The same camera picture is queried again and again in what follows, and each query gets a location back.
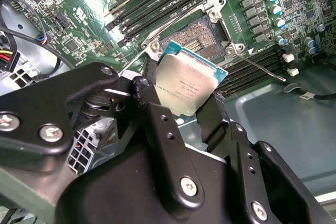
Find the black metal bracket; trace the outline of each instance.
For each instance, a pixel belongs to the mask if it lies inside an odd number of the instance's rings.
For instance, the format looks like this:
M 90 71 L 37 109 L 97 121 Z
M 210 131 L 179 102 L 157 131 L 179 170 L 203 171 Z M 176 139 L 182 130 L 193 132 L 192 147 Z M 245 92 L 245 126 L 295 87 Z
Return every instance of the black metal bracket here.
M 0 97 L 0 116 L 19 120 L 15 129 L 0 131 L 0 164 L 48 172 L 65 160 L 72 145 L 73 125 L 85 97 L 112 86 L 118 74 L 101 63 L 78 68 Z M 44 126 L 52 129 L 41 137 Z M 59 129 L 59 140 L 53 140 Z

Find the cable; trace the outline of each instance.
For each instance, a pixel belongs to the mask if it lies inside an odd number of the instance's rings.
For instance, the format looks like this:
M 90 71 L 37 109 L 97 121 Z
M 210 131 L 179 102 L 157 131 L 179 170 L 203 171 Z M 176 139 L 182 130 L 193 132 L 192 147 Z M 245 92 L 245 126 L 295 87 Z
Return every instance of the cable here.
M 2 5 L 3 5 L 3 2 L 0 1 L 0 25 L 2 25 L 5 28 L 8 28 L 7 25 L 6 25 L 6 22 L 4 20 L 4 17 L 2 15 L 2 11 L 1 11 L 2 10 Z M 10 50 L 13 51 L 13 52 L 16 52 L 17 51 L 17 45 L 16 45 L 16 41 L 15 41 L 14 36 L 10 35 L 10 34 L 5 34 L 5 36 L 7 37 Z
M 48 50 L 49 52 L 51 52 L 52 54 L 54 54 L 58 59 L 60 59 L 65 65 L 67 65 L 70 69 L 74 69 L 74 65 L 71 64 L 70 61 L 68 61 L 64 56 L 62 56 L 60 53 L 58 53 L 56 50 L 52 49 L 51 47 L 49 46 L 43 46 L 41 45 L 39 42 L 37 42 L 34 38 L 31 38 L 25 34 L 22 34 L 22 33 L 19 33 L 17 31 L 14 31 L 14 30 L 11 30 L 11 29 L 8 29 L 8 28 L 5 28 L 3 26 L 0 26 L 0 31 L 3 31 L 4 33 L 7 33 L 7 34 L 11 34 L 15 37 L 18 37 L 20 39 L 24 39 L 28 42 L 31 42 L 33 44 L 36 44 L 46 50 Z
M 13 52 L 11 52 L 11 51 L 6 51 L 6 50 L 0 50 L 0 54 L 8 54 L 8 55 L 12 55 Z
M 5 56 L 5 55 L 0 55 L 0 58 L 5 59 L 5 60 L 7 60 L 7 61 L 10 61 L 10 60 L 11 60 L 10 57 Z
M 24 3 L 24 4 L 31 10 L 31 12 L 36 16 L 37 20 L 39 21 L 39 23 L 40 23 L 40 25 L 41 25 L 41 30 L 42 30 L 43 36 L 44 36 L 45 38 L 48 38 L 48 36 L 47 36 L 47 32 L 46 32 L 46 30 L 45 30 L 45 28 L 44 28 L 43 21 L 42 21 L 42 19 L 39 17 L 39 15 L 37 14 L 37 12 L 34 10 L 34 8 L 32 8 L 32 7 L 31 7 L 26 1 L 24 1 L 24 0 L 17 0 L 17 1 Z

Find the mounting hole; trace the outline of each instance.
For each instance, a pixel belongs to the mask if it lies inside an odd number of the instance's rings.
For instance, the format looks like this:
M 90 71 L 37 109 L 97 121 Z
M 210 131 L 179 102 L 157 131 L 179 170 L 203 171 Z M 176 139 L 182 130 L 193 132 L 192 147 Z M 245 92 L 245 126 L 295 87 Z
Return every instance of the mounting hole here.
M 148 87 L 151 85 L 145 78 L 140 79 L 140 82 Z
M 256 173 L 256 171 L 253 169 L 253 167 L 250 167 L 249 170 L 250 170 L 250 172 L 251 172 L 252 174 L 255 174 L 255 173 Z
M 169 133 L 167 134 L 167 138 L 170 139 L 170 140 L 174 140 L 174 139 L 175 139 L 175 136 L 174 136 L 173 133 L 169 132 Z
M 164 122 L 166 122 L 166 121 L 168 121 L 168 118 L 165 115 L 162 115 L 161 116 L 161 120 L 164 121 Z
M 116 111 L 120 112 L 125 108 L 125 104 L 123 104 L 122 102 L 118 102 L 117 106 L 115 106 L 115 107 L 116 107 Z

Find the black cable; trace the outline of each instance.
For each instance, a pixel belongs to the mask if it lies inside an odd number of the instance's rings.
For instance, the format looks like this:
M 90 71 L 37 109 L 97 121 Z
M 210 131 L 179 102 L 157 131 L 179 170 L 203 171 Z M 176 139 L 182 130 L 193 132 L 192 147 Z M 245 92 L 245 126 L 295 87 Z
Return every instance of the black cable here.
M 26 41 L 28 41 L 28 42 L 31 42 L 31 43 L 33 43 L 33 44 L 36 44 L 36 45 L 38 45 L 38 46 L 40 46 L 40 47 L 42 47 L 42 48 L 48 50 L 48 51 L 51 52 L 52 54 L 54 54 L 58 59 L 60 59 L 60 60 L 61 60 L 65 65 L 67 65 L 70 69 L 74 69 L 74 68 L 75 68 L 74 65 L 71 64 L 70 61 L 68 61 L 64 56 L 62 56 L 61 54 L 59 54 L 56 50 L 52 49 L 52 48 L 49 47 L 49 46 L 43 46 L 43 45 L 41 45 L 40 43 L 38 43 L 38 42 L 37 42 L 34 38 L 32 38 L 32 37 L 29 37 L 29 36 L 27 36 L 27 35 L 25 35 L 25 34 L 19 33 L 19 32 L 14 31 L 14 30 L 10 30 L 10 29 L 5 28 L 5 27 L 3 27 L 3 26 L 0 26 L 0 31 L 3 31 L 4 33 L 11 34 L 11 35 L 13 35 L 13 36 L 15 36 L 15 37 L 18 37 L 18 38 L 20 38 L 20 39 L 24 39 L 24 40 L 26 40 Z
M 34 8 L 33 8 L 32 6 L 30 6 L 30 5 L 29 5 L 26 1 L 24 1 L 24 0 L 17 0 L 17 1 L 24 3 L 24 4 L 27 6 L 27 8 L 30 9 L 30 11 L 35 15 L 35 17 L 37 18 L 38 22 L 39 22 L 40 25 L 41 25 L 41 30 L 42 30 L 43 36 L 44 36 L 45 38 L 47 38 L 48 35 L 47 35 L 47 32 L 46 32 L 46 30 L 45 30 L 45 28 L 44 28 L 43 21 L 42 21 L 42 19 L 39 17 L 39 15 L 37 14 L 37 12 L 34 10 Z
M 0 2 L 0 25 L 2 25 L 5 28 L 8 28 L 7 25 L 6 25 L 6 22 L 4 20 L 4 17 L 2 15 L 2 11 L 1 11 L 2 10 L 2 6 L 3 6 L 3 2 L 1 1 Z M 5 33 L 5 36 L 8 39 L 9 49 L 12 52 L 16 52 L 17 51 L 17 45 L 16 45 L 16 41 L 15 41 L 14 36 L 11 35 L 11 34 L 6 34 L 6 33 Z

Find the metal rod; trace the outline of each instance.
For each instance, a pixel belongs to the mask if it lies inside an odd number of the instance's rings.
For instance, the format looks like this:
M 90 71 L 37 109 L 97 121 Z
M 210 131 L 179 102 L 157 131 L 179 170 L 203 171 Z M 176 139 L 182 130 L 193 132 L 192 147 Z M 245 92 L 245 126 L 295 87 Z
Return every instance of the metal rod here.
M 272 73 L 271 71 L 268 71 L 266 68 L 262 67 L 261 65 L 256 64 L 255 62 L 253 62 L 253 61 L 251 61 L 251 60 L 249 60 L 249 59 L 246 59 L 246 58 L 244 58 L 244 57 L 241 56 L 241 55 L 238 55 L 238 56 L 239 56 L 240 58 L 242 58 L 244 61 L 250 63 L 251 65 L 253 65 L 253 66 L 255 66 L 255 67 L 261 69 L 263 72 L 265 72 L 266 74 L 272 76 L 273 78 L 278 79 L 278 80 L 283 81 L 283 82 L 286 82 L 286 79 L 285 79 L 284 77 L 278 76 L 278 75 Z

